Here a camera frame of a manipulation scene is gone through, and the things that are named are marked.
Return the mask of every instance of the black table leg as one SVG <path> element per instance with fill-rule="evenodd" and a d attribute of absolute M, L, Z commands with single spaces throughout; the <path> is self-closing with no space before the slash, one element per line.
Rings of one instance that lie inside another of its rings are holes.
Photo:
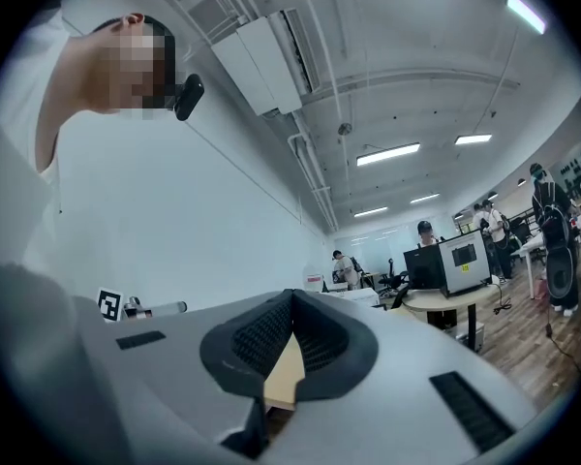
<path fill-rule="evenodd" d="M 469 313 L 469 334 L 467 335 L 467 346 L 475 351 L 475 304 L 467 307 Z"/>

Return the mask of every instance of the fluorescent light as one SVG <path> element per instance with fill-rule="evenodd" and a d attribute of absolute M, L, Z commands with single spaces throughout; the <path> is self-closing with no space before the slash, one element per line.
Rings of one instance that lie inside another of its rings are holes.
<path fill-rule="evenodd" d="M 507 5 L 515 13 L 527 20 L 538 33 L 544 34 L 544 30 L 546 29 L 544 21 L 532 9 L 521 2 L 521 0 L 507 0 Z"/>
<path fill-rule="evenodd" d="M 400 155 L 415 153 L 418 149 L 419 143 L 414 143 L 399 146 L 398 148 L 392 148 L 390 150 L 378 151 L 377 153 L 371 153 L 370 155 L 362 155 L 361 157 L 357 157 L 357 166 L 365 166 L 366 164 L 372 164 L 373 162 L 380 162 L 381 160 L 399 157 Z"/>
<path fill-rule="evenodd" d="M 493 135 L 459 136 L 454 144 L 485 143 L 492 137 Z"/>
<path fill-rule="evenodd" d="M 371 213 L 383 212 L 387 210 L 386 206 L 382 206 L 381 208 L 375 208 L 374 210 L 366 210 L 365 212 L 359 212 L 355 214 L 355 217 L 363 217 L 364 215 L 370 215 Z"/>
<path fill-rule="evenodd" d="M 439 196 L 439 193 L 435 193 L 434 195 L 428 195 L 427 197 L 417 198 L 415 200 L 411 200 L 411 203 L 418 203 L 423 202 L 424 200 L 430 200 L 431 198 L 436 198 Z"/>

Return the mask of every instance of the ceiling beam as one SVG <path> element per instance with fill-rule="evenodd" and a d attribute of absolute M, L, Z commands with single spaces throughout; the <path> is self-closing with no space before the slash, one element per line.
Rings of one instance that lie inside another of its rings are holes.
<path fill-rule="evenodd" d="M 496 86 L 500 82 L 500 77 L 491 74 L 474 73 L 471 71 L 459 71 L 456 69 L 401 69 L 371 73 L 370 86 L 385 86 L 397 82 L 423 80 L 468 81 Z M 363 74 L 342 77 L 336 82 L 338 85 L 338 93 L 340 95 L 349 95 L 355 91 L 364 89 L 368 84 L 366 76 Z M 511 79 L 504 79 L 502 88 L 516 90 L 520 85 L 520 82 Z M 301 103 L 305 106 L 331 97 L 333 97 L 331 83 L 324 83 L 323 88 L 317 93 L 303 95 L 301 97 Z"/>

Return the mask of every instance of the black pants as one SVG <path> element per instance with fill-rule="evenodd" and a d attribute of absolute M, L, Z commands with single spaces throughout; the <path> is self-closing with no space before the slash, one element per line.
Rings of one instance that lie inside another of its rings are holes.
<path fill-rule="evenodd" d="M 577 249 L 574 242 L 568 245 L 570 254 L 572 255 L 572 287 L 566 296 L 563 298 L 555 298 L 551 296 L 550 302 L 552 305 L 563 306 L 567 310 L 573 309 L 579 304 L 579 285 L 577 283 Z"/>
<path fill-rule="evenodd" d="M 501 241 L 495 242 L 497 251 L 497 260 L 500 261 L 500 267 L 506 279 L 512 279 L 512 265 L 510 265 L 510 246 L 507 237 Z"/>

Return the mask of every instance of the table leg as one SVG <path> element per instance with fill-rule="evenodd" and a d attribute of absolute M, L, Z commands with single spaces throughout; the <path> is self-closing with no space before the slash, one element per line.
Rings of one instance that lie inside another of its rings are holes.
<path fill-rule="evenodd" d="M 530 281 L 530 298 L 534 299 L 534 277 L 532 275 L 532 258 L 530 252 L 525 252 L 525 263 L 527 264 L 527 277 Z"/>
<path fill-rule="evenodd" d="M 467 347 L 475 351 L 475 303 L 467 307 L 469 313 L 469 333 L 467 334 Z"/>

